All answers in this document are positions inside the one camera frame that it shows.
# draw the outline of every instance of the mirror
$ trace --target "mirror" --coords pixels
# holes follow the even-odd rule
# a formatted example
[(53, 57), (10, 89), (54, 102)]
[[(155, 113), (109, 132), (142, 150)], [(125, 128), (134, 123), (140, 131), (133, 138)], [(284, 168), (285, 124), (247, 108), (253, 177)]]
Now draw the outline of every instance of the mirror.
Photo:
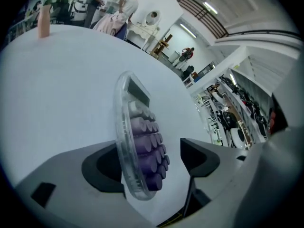
[(145, 26), (157, 26), (161, 20), (161, 12), (160, 11), (152, 11), (147, 14), (144, 19)]

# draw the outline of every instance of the person in red shirt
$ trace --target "person in red shirt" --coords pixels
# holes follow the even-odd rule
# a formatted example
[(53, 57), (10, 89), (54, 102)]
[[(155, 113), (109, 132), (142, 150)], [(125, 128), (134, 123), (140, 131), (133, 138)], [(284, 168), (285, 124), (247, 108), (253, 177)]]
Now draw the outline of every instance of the person in red shirt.
[(178, 64), (184, 64), (187, 60), (189, 60), (190, 58), (193, 57), (193, 51), (194, 51), (194, 48), (189, 48), (189, 47), (186, 47), (185, 49), (182, 50), (182, 55), (176, 59), (174, 62), (173, 62), (173, 66), (176, 66)]

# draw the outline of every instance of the white shirt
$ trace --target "white shirt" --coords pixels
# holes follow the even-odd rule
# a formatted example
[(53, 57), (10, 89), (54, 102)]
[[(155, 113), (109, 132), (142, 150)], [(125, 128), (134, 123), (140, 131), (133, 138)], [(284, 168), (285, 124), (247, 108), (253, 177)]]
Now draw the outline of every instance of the white shirt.
[(135, 13), (138, 8), (137, 0), (124, 0), (123, 14), (128, 18), (131, 14)]

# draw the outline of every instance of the floor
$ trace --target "floor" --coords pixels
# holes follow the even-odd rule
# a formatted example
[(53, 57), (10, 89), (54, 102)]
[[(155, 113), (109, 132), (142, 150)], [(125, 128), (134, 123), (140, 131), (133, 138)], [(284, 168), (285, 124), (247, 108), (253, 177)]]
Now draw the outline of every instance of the floor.
[(162, 62), (166, 67), (168, 67), (169, 69), (171, 69), (174, 73), (176, 73), (178, 77), (181, 78), (182, 71), (176, 69), (175, 67), (173, 67), (172, 63), (169, 62), (168, 57), (167, 57), (166, 55), (164, 55), (164, 54), (162, 53), (162, 54), (160, 55), (160, 57), (158, 58), (158, 60), (159, 60), (160, 62)]

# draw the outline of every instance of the black hair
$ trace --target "black hair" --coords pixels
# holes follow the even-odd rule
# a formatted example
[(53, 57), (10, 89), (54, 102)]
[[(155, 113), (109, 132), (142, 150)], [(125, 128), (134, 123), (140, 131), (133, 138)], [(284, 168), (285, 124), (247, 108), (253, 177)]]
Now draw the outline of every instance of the black hair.
[(37, 10), (38, 4), (41, 4), (41, 0), (39, 0), (38, 2), (35, 3), (33, 10)]

